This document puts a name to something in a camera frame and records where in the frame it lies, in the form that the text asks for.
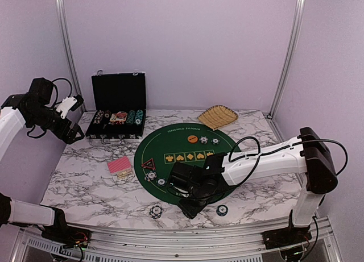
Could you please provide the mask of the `placed fifty chip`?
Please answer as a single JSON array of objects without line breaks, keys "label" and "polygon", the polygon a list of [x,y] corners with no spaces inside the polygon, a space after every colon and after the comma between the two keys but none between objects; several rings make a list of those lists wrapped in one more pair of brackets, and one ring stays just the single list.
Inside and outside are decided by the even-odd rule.
[{"label": "placed fifty chip", "polygon": [[211,143],[212,143],[213,145],[218,145],[218,144],[220,143],[220,141],[219,141],[217,138],[213,138],[213,139],[211,140]]},{"label": "placed fifty chip", "polygon": [[167,184],[167,180],[165,178],[159,178],[157,180],[157,185],[160,187],[166,186],[166,184]]}]

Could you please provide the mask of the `black poker chip case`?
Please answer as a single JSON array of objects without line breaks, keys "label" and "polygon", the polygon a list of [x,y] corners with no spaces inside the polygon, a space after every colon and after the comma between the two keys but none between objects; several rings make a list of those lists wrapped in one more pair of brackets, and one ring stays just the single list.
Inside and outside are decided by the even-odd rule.
[{"label": "black poker chip case", "polygon": [[92,86],[96,112],[143,110],[143,122],[140,125],[109,122],[102,118],[100,124],[93,124],[93,119],[86,131],[89,139],[140,139],[143,136],[146,120],[146,74],[144,72],[101,74],[92,76]]}]

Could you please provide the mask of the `blue-tan chip row in case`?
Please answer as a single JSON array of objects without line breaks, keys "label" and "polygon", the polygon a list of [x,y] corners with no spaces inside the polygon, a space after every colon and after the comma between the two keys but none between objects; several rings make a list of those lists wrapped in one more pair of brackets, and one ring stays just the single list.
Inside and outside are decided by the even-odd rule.
[{"label": "blue-tan chip row in case", "polygon": [[102,110],[97,111],[93,118],[93,124],[100,124],[103,117],[104,117],[104,112]]}]

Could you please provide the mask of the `green fifty chip stack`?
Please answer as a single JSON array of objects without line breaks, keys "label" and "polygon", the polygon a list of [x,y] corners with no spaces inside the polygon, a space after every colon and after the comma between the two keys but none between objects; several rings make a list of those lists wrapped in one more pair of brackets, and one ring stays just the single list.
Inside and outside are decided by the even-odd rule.
[{"label": "green fifty chip stack", "polygon": [[228,207],[226,205],[219,205],[216,208],[216,213],[220,217],[224,217],[228,213]]}]

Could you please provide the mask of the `front aluminium rail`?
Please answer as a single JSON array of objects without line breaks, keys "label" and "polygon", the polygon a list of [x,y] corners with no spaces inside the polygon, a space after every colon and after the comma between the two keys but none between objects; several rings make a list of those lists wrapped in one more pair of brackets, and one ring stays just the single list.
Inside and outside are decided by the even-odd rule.
[{"label": "front aluminium rail", "polygon": [[[318,242],[303,261],[344,261],[338,249],[328,217],[317,220]],[[237,226],[187,230],[136,230],[74,225],[90,230],[83,261],[244,261],[262,255],[261,261],[284,261],[283,249],[267,250],[262,232],[288,226],[287,218]],[[58,253],[61,244],[44,239],[36,228],[21,228],[5,261],[26,261],[30,248],[42,251],[40,259],[51,261],[54,255],[69,261],[79,260],[79,250]]]}]

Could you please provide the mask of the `card deck in case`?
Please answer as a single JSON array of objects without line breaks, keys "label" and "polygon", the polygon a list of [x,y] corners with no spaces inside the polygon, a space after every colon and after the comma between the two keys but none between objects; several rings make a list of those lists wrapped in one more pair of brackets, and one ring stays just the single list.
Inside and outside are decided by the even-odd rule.
[{"label": "card deck in case", "polygon": [[109,122],[111,124],[113,123],[124,123],[127,119],[127,112],[119,111],[117,113],[114,113],[111,115]]}]

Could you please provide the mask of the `red-backed playing card deck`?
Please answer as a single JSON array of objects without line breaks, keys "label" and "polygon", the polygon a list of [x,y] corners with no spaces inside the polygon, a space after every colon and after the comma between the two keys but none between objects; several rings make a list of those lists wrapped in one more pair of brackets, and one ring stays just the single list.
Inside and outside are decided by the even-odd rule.
[{"label": "red-backed playing card deck", "polygon": [[119,180],[130,177],[134,174],[130,160],[127,156],[123,156],[107,163],[107,167],[109,168],[110,174],[116,176]]}]

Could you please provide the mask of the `blue ten chip stack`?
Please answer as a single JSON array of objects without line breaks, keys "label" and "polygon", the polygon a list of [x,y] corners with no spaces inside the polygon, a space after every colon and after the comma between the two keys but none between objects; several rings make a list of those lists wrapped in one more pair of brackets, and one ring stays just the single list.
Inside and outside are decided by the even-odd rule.
[{"label": "blue ten chip stack", "polygon": [[150,209],[150,216],[153,218],[153,219],[158,219],[162,216],[162,213],[163,213],[163,208],[156,205],[156,206],[153,206],[151,209]]}]

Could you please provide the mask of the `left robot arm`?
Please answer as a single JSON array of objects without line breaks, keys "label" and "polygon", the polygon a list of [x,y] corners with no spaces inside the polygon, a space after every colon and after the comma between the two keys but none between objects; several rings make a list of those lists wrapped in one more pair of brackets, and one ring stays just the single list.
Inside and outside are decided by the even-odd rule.
[{"label": "left robot arm", "polygon": [[[67,114],[75,111],[84,100],[81,95],[69,95],[61,102],[51,103],[57,94],[55,81],[45,78],[32,80],[29,91],[10,95],[1,106],[1,155],[7,151],[18,132],[27,127],[39,126],[43,132],[50,131],[65,144],[84,138],[80,126],[72,123]],[[42,235],[52,235],[60,242],[67,242],[75,230],[68,226],[61,209],[22,202],[1,195],[1,224],[42,225]]]}]

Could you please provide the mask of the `round green poker mat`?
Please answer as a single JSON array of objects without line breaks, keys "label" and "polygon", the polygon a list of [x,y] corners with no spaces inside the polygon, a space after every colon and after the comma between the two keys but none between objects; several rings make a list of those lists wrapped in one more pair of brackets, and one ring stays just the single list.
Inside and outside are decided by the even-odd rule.
[{"label": "round green poker mat", "polygon": [[[199,138],[197,143],[189,143],[187,137],[196,135]],[[201,144],[200,137],[206,136],[208,143]],[[213,145],[211,140],[217,138],[220,143]],[[235,145],[235,141],[220,130],[213,131],[209,127],[197,123],[177,123],[164,126],[146,136],[138,146],[134,156],[135,174],[151,195],[157,199],[177,205],[179,196],[174,195],[174,191],[167,183],[166,186],[157,185],[159,178],[168,180],[171,169],[176,162],[186,163],[202,167],[207,156],[221,152],[230,152]],[[155,170],[142,168],[142,163],[153,158]],[[158,177],[147,182],[144,180],[145,174],[155,171]]]}]

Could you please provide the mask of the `placed ten chips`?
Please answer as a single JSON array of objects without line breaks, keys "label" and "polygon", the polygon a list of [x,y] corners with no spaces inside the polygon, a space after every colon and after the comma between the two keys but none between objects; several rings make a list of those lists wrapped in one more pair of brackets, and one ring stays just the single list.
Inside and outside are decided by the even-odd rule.
[{"label": "placed ten chips", "polygon": [[208,143],[208,138],[206,136],[201,136],[200,137],[200,143],[201,144],[206,144]]},{"label": "placed ten chips", "polygon": [[158,177],[157,173],[155,171],[150,171],[145,174],[144,180],[147,182],[151,182],[155,180]]}]

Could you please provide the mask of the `triangular all-in button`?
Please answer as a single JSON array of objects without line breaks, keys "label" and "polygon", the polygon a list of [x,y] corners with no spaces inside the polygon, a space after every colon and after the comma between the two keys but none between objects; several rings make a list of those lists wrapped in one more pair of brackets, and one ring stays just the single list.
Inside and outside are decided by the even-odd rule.
[{"label": "triangular all-in button", "polygon": [[151,169],[151,170],[155,170],[155,163],[153,158],[147,160],[146,162],[142,163],[141,165],[142,168],[147,168],[147,169]]}]

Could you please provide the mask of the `orange big blind button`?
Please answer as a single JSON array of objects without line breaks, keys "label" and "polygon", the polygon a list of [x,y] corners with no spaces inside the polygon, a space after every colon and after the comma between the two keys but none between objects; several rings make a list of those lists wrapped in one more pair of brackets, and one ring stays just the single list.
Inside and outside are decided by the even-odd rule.
[{"label": "orange big blind button", "polygon": [[189,135],[187,137],[187,141],[189,143],[197,143],[199,141],[199,138],[196,135]]}]

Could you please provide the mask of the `left aluminium frame post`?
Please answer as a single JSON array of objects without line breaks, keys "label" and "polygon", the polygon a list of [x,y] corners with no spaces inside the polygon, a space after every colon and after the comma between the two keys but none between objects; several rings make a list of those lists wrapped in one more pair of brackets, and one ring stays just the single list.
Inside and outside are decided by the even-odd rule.
[{"label": "left aluminium frame post", "polygon": [[81,92],[80,83],[78,80],[77,70],[76,70],[75,61],[74,61],[73,53],[72,53],[71,39],[69,36],[69,31],[68,31],[67,16],[66,16],[64,0],[55,0],[55,4],[56,4],[57,17],[58,17],[59,25],[60,25],[60,32],[61,32],[64,52],[65,52],[65,56],[66,56],[66,60],[67,60],[68,69],[71,74],[71,81],[72,81],[76,94],[81,95],[82,92]]}]

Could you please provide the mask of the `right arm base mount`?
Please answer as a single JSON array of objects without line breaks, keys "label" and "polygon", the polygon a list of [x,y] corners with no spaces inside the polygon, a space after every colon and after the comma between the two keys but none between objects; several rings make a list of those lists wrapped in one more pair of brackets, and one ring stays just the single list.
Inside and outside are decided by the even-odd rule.
[{"label": "right arm base mount", "polygon": [[289,230],[288,228],[265,231],[262,233],[262,237],[266,249],[282,248],[312,239],[309,231]]}]

